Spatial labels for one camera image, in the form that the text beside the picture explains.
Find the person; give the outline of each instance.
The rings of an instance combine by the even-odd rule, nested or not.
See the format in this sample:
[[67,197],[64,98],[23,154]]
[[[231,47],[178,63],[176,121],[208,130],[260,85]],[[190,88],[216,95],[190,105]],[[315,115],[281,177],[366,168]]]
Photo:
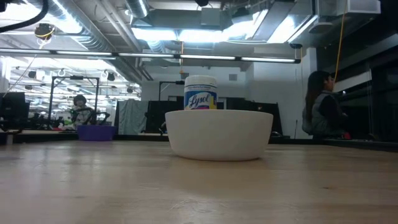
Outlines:
[[83,95],[77,95],[73,99],[74,107],[73,112],[76,113],[76,120],[73,122],[73,127],[76,129],[77,126],[84,124],[84,122],[90,117],[91,110],[82,110],[88,108],[86,106],[87,100]]
[[308,78],[302,129],[318,138],[340,138],[346,134],[345,115],[332,92],[334,80],[327,72],[313,72]]

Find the table surface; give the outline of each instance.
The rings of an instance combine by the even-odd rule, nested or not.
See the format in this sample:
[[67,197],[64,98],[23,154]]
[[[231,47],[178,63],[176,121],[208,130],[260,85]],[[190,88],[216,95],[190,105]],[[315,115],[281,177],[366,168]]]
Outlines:
[[0,147],[1,223],[398,223],[398,154],[270,145],[205,162],[168,142]]

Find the lysol wipes canister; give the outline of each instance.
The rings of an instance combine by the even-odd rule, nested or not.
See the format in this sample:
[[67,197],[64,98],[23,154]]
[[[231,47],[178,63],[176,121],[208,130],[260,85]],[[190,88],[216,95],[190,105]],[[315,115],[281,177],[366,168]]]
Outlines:
[[217,109],[216,78],[207,75],[192,75],[185,80],[185,110]]

